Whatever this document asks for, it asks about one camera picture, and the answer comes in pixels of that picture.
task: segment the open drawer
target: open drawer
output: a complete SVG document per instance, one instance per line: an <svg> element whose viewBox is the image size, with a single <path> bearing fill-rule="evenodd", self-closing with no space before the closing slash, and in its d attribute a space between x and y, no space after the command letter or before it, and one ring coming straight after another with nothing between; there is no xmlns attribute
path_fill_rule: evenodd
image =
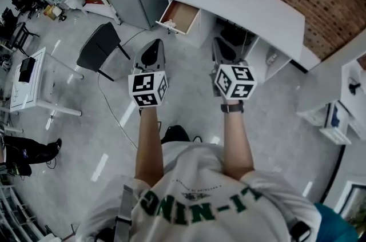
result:
<svg viewBox="0 0 366 242"><path fill-rule="evenodd" d="M198 19L199 11L198 8L191 5L172 0L160 20L156 21L156 23L175 33L188 34L193 23ZM170 27L164 24L164 22L170 19L177 24L176 27Z"/></svg>

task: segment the teal cloth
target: teal cloth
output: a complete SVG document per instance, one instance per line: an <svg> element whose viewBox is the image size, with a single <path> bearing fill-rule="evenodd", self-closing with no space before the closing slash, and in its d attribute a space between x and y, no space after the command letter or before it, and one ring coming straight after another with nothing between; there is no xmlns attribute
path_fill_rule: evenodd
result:
<svg viewBox="0 0 366 242"><path fill-rule="evenodd" d="M335 213L333 209L320 203L315 207L321 214L321 224L316 242L357 242L359 236L355 228Z"/></svg>

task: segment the white t-shirt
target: white t-shirt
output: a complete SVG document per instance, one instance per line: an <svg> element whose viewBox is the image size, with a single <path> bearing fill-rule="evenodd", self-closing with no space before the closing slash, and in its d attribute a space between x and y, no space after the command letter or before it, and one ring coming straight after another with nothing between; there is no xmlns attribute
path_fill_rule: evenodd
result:
<svg viewBox="0 0 366 242"><path fill-rule="evenodd" d="M134 190L130 241L291 241L281 204L312 231L321 216L313 204L273 173L253 171L240 181L222 173L223 148L191 142L163 145L163 178L154 186L116 176L77 231L77 241L94 241L115 226L124 185Z"/></svg>

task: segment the watch strap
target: watch strap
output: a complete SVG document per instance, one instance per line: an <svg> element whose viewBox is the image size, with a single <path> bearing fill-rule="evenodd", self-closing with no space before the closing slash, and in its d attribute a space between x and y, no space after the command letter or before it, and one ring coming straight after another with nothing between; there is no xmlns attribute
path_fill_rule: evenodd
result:
<svg viewBox="0 0 366 242"><path fill-rule="evenodd" d="M239 104L235 104L235 105L228 105L228 104L222 104L221 105L221 111L223 111L224 113L232 113L232 112L244 112L244 105L242 103L242 101L239 101Z"/></svg>

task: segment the black box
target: black box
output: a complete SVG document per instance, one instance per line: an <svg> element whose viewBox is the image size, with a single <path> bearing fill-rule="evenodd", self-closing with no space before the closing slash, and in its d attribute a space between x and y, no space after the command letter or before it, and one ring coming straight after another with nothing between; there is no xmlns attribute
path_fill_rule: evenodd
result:
<svg viewBox="0 0 366 242"><path fill-rule="evenodd" d="M32 75L35 59L32 57L23 60L21 65L21 73L19 75L19 82L29 83L30 76Z"/></svg>

